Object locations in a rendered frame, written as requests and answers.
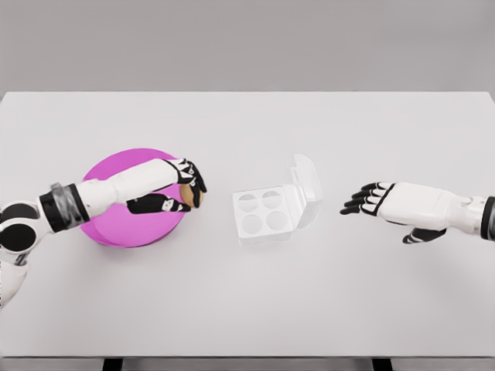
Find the clear plastic egg box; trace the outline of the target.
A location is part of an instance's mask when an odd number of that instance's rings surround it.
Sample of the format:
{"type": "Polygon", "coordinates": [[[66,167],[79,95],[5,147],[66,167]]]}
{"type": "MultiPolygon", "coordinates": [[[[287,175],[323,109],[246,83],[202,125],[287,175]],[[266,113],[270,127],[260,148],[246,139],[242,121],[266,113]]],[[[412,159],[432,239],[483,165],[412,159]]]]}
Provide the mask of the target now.
{"type": "Polygon", "coordinates": [[[242,247],[289,240],[316,218],[323,189],[312,159],[294,154],[282,185],[234,192],[234,220],[242,247]]]}

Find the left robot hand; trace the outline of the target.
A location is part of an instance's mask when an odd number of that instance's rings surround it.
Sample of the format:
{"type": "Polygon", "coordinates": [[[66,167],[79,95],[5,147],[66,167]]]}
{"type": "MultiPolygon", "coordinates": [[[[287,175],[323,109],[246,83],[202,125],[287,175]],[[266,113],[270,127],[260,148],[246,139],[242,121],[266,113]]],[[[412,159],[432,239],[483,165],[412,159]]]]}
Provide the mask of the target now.
{"type": "Polygon", "coordinates": [[[159,191],[182,184],[206,188],[199,169],[185,158],[154,158],[113,175],[108,181],[116,191],[116,202],[125,204],[133,214],[188,213],[193,208],[159,191]]]}

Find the pink round plate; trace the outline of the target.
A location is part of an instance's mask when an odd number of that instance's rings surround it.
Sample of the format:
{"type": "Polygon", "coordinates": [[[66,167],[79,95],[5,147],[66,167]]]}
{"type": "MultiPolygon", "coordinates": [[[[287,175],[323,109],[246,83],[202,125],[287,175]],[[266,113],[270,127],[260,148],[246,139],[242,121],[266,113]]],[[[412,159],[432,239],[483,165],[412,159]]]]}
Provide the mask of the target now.
{"type": "MultiPolygon", "coordinates": [[[[154,158],[173,159],[174,156],[151,148],[132,148],[116,152],[94,165],[83,180],[105,180],[154,158]]],[[[184,213],[170,212],[132,214],[127,206],[117,204],[82,225],[80,229],[92,240],[109,247],[142,247],[167,236],[184,216],[184,213]]]]}

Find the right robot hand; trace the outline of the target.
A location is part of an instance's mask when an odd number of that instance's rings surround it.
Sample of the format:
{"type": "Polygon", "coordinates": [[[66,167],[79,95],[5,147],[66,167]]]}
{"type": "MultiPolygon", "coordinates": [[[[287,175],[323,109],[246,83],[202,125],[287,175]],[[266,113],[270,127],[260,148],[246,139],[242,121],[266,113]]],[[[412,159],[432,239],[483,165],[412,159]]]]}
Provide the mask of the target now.
{"type": "Polygon", "coordinates": [[[463,228],[461,198],[452,192],[408,182],[372,182],[343,205],[340,214],[364,214],[411,226],[404,244],[430,242],[448,228],[463,228]]]}

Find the brown egg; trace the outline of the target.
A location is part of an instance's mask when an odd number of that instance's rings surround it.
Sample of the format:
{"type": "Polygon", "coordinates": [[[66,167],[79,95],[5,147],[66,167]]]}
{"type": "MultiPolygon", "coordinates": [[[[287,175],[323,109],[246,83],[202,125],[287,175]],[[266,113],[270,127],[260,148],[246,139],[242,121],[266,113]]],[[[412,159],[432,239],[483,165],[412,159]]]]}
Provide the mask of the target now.
{"type": "Polygon", "coordinates": [[[182,184],[179,193],[182,201],[191,208],[197,209],[203,202],[206,188],[201,185],[182,184]]]}

